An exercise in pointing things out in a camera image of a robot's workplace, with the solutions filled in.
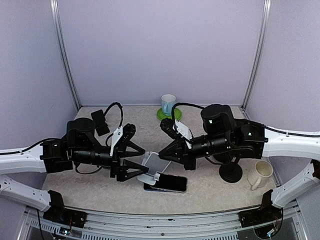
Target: white cup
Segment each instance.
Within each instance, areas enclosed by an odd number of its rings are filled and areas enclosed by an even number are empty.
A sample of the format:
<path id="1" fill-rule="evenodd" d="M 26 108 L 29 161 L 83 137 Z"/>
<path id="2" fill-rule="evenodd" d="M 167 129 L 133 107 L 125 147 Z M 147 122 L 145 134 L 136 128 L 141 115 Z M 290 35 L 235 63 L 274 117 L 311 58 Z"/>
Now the white cup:
<path id="1" fill-rule="evenodd" d="M 163 114 L 166 116 L 171 116 L 171 110 L 176 104 L 176 97 L 171 94 L 166 94 L 161 97 L 161 105 Z"/>
<path id="2" fill-rule="evenodd" d="M 262 188 L 274 173 L 274 169 L 267 161 L 257 161 L 252 169 L 249 170 L 247 179 L 251 184 L 251 190 Z"/>

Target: purple backdrop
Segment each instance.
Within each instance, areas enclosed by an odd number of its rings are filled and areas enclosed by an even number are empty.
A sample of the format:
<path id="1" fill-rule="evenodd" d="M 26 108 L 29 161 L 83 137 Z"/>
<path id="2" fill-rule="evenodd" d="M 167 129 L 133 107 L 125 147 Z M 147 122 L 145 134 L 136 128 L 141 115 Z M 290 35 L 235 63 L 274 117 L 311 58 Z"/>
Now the purple backdrop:
<path id="1" fill-rule="evenodd" d="M 83 105 L 159 104 L 163 94 L 240 105 L 263 0 L 59 1 Z"/>
<path id="2" fill-rule="evenodd" d="M 61 137 L 76 115 L 52 20 L 50 2 L 0 1 L 0 149 Z M 13 174 L 41 187 L 45 175 Z M 25 206 L 0 198 L 0 239 L 17 239 Z"/>
<path id="3" fill-rule="evenodd" d="M 320 1 L 272 1 L 257 80 L 247 112 L 278 128 L 319 131 Z M 285 183 L 309 159 L 275 157 Z M 320 187 L 297 199 L 311 240 L 319 239 Z"/>

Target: smartphone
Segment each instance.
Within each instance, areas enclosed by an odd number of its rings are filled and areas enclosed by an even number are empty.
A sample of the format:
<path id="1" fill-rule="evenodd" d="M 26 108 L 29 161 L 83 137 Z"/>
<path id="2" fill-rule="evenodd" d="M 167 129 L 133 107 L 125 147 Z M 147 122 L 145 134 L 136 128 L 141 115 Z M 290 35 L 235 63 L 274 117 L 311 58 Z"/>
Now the smartphone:
<path id="1" fill-rule="evenodd" d="M 184 176 L 160 174 L 159 181 L 155 185 L 145 183 L 144 190 L 156 192 L 185 193 L 188 179 Z"/>

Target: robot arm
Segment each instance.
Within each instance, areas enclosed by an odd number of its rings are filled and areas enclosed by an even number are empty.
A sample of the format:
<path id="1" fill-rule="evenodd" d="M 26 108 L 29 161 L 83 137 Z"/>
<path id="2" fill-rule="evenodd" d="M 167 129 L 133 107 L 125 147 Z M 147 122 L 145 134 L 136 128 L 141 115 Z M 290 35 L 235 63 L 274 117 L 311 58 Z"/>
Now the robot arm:
<path id="1" fill-rule="evenodd" d="M 241 179 L 242 170 L 238 162 L 243 158 L 290 156 L 312 159 L 297 176 L 266 192 L 258 211 L 240 213 L 243 227 L 267 221 L 266 211 L 281 218 L 281 208 L 320 184 L 320 132 L 288 132 L 246 119 L 234 119 L 230 107 L 220 104 L 203 108 L 201 117 L 207 135 L 193 138 L 186 137 L 188 127 L 184 126 L 184 132 L 175 131 L 172 120 L 162 120 L 161 129 L 174 140 L 159 152 L 159 157 L 183 164 L 186 170 L 194 170 L 197 158 L 214 156 L 219 160 L 224 156 L 226 162 L 219 173 L 230 183 Z"/>
<path id="2" fill-rule="evenodd" d="M 102 146 L 94 137 L 95 124 L 89 118 L 69 121 L 66 135 L 47 139 L 28 148 L 0 151 L 0 196 L 44 211 L 47 220 L 83 228 L 86 213 L 67 209 L 60 193 L 39 190 L 14 181 L 6 174 L 22 172 L 58 173 L 80 164 L 110 169 L 110 177 L 123 182 L 148 172 L 148 167 L 121 158 L 140 156 L 145 150 L 131 141 L 136 132 L 133 124 L 113 133 L 111 147 Z"/>
<path id="3" fill-rule="evenodd" d="M 38 144 L 29 151 L 22 152 L 24 148 L 0 150 L 1 153 L 20 152 L 10 155 L 0 155 L 0 175 L 35 172 L 46 173 L 44 161 L 40 159 L 43 147 Z"/>
<path id="4" fill-rule="evenodd" d="M 268 138 L 268 142 L 264 144 L 263 157 L 289 156 L 312 159 L 298 175 L 272 191 L 272 205 L 281 209 L 290 201 L 320 184 L 320 137 L 306 137 L 319 136 L 319 132 L 291 131 L 301 135 L 297 136 L 288 134 L 287 130 L 272 129 L 278 132 L 265 130 L 264 135 Z"/>

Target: table surface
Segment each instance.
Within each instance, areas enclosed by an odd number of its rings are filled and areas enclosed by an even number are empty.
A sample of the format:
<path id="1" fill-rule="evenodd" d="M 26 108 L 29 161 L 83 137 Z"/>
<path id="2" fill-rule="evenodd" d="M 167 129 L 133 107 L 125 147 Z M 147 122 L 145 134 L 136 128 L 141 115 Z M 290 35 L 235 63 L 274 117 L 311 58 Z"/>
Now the table surface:
<path id="1" fill-rule="evenodd" d="M 124 106 L 123 125 L 136 126 L 135 136 L 131 139 L 146 151 L 159 152 L 172 139 L 160 128 L 156 113 L 160 106 Z M 197 108 L 181 106 L 182 119 L 194 136 L 205 134 Z M 76 118 L 91 118 L 90 113 L 105 107 L 82 107 Z M 119 125 L 120 111 L 113 107 L 106 115 L 111 131 Z M 235 118 L 243 118 L 238 107 L 232 107 Z M 106 135 L 95 135 L 101 144 L 105 144 Z M 141 163 L 142 156 L 127 158 Z M 43 190 L 54 190 L 62 194 L 66 206 L 126 214 L 195 214 L 209 213 L 250 207 L 261 203 L 262 195 L 275 188 L 273 178 L 267 184 L 251 191 L 247 181 L 247 172 L 254 167 L 257 159 L 241 159 L 243 176 L 237 183 L 227 183 L 219 176 L 219 166 L 212 165 L 199 158 L 196 170 L 186 171 L 178 163 L 172 162 L 164 173 L 188 178 L 185 193 L 151 192 L 143 189 L 143 183 L 137 178 L 117 182 L 109 177 L 109 170 L 103 169 L 92 175 L 81 175 L 75 170 L 48 174 Z M 79 171 L 93 171 L 95 166 L 80 165 Z"/>

